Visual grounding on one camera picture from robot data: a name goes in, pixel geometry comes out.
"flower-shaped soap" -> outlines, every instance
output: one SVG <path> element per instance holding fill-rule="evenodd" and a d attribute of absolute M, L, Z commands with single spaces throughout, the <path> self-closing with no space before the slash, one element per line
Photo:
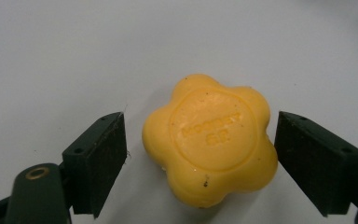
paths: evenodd
<path fill-rule="evenodd" d="M 268 124 L 269 105 L 259 92 L 190 75 L 147 118 L 143 140 L 175 196 L 210 207 L 230 192 L 261 189 L 272 179 L 278 158 Z"/>

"yellow soap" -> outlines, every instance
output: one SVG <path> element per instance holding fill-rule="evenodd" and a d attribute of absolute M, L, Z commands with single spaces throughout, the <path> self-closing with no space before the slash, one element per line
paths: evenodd
<path fill-rule="evenodd" d="M 278 158 L 268 124 L 269 105 L 259 92 L 190 75 L 147 118 L 143 141 L 176 198 L 206 208 L 230 192 L 261 189 L 275 175 Z"/>

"white surface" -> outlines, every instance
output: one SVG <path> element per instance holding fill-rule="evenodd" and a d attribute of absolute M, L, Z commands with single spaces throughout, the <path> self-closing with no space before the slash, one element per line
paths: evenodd
<path fill-rule="evenodd" d="M 15 176 L 125 110 L 128 150 L 101 216 L 80 223 L 353 223 L 322 217 L 280 167 L 265 189 L 199 210 L 177 202 L 141 142 L 183 76 L 251 85 L 271 108 L 358 147 L 358 0 L 0 1 L 0 199 Z"/>

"soap bar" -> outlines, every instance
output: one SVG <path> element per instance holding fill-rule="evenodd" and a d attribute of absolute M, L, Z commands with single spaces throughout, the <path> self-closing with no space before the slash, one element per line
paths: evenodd
<path fill-rule="evenodd" d="M 196 74 L 183 78 L 171 101 L 146 119 L 143 142 L 176 198 L 207 208 L 231 192 L 262 189 L 275 175 L 268 124 L 269 105 L 259 92 Z"/>

